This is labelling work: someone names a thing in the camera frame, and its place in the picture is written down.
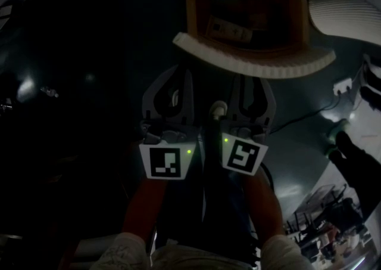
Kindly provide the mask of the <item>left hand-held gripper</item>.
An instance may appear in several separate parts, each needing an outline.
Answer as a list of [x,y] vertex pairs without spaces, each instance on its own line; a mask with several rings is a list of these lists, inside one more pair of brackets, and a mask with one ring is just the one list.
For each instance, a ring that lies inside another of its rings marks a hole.
[[[143,140],[139,150],[148,179],[185,179],[195,153],[199,127],[192,126],[192,73],[183,69],[178,85],[177,68],[161,73],[142,98],[143,117],[151,119],[140,123]],[[173,105],[176,92],[178,103]]]

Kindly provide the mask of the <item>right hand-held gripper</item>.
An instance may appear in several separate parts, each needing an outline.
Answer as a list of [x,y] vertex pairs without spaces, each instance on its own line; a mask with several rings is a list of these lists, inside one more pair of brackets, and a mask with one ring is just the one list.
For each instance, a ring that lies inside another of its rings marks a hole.
[[243,107],[245,77],[236,75],[228,104],[227,118],[220,122],[221,165],[227,170],[253,176],[262,163],[268,146],[265,140],[275,117],[275,97],[266,79],[253,79],[255,123],[247,122]]

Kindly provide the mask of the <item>person's right forearm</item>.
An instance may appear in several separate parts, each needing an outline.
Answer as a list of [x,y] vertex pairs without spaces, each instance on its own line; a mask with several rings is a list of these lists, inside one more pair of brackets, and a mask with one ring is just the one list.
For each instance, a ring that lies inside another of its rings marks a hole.
[[254,176],[242,177],[242,188],[259,247],[262,248],[271,237],[285,234],[280,204],[265,174],[259,169]]

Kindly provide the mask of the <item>person's left forearm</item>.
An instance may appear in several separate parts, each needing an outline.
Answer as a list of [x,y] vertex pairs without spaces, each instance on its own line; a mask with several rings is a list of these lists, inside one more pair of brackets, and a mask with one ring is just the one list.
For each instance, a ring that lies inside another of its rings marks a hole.
[[166,180],[144,178],[127,207],[122,232],[148,242],[157,221],[167,187]]

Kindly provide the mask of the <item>white curved desk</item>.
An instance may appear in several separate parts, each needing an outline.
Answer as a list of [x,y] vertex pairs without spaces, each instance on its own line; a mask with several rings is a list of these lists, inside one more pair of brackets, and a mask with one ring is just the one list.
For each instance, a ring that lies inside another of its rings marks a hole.
[[307,0],[307,7],[321,33],[381,44],[381,9],[366,0]]

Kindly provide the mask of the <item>person's right shoe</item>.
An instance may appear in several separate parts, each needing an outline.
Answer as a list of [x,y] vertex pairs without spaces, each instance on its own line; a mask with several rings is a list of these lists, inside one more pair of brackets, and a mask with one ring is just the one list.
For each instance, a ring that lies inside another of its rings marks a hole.
[[214,120],[220,120],[222,117],[226,116],[227,110],[228,106],[226,102],[217,100],[210,107],[209,115]]

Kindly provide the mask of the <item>white power strip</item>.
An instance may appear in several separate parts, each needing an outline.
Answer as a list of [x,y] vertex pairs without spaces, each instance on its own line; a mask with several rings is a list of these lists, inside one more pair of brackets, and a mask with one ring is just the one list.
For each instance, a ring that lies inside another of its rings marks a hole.
[[346,79],[342,79],[333,84],[333,94],[335,96],[344,94],[352,89],[353,80],[348,77]]

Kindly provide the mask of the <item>person's dark trousers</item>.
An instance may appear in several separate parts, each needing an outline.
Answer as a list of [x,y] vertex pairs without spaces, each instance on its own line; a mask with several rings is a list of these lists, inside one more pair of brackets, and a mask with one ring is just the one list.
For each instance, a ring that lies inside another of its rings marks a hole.
[[251,263],[255,240],[241,177],[221,167],[218,121],[209,121],[203,134],[205,159],[197,148],[186,178],[167,185],[155,244],[160,248],[171,240]]

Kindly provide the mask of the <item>clear plastic bottle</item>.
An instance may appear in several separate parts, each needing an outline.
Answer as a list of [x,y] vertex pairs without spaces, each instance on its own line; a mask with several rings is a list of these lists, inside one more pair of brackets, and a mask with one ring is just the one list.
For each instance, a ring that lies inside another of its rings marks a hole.
[[58,98],[59,97],[59,94],[58,94],[57,90],[56,89],[52,89],[52,88],[50,88],[48,86],[41,87],[40,91],[43,92],[44,94],[46,94],[49,97],[54,97],[54,98]]

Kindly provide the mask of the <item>group of chairs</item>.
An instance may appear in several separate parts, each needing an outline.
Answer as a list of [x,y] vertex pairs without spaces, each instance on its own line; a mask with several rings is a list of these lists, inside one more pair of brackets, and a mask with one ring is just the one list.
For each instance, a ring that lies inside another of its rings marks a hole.
[[286,235],[315,267],[325,268],[352,256],[357,247],[372,241],[357,195],[347,184],[318,187],[306,196],[284,227]]

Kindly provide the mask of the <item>person's white shirt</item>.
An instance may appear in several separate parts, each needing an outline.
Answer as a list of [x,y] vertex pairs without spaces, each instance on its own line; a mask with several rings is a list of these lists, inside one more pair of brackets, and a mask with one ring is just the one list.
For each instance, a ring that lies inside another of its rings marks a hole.
[[[315,270],[300,248],[285,235],[275,235],[261,249],[261,270]],[[124,232],[90,270],[252,270],[245,262],[179,244],[168,244],[149,257],[139,236]]]

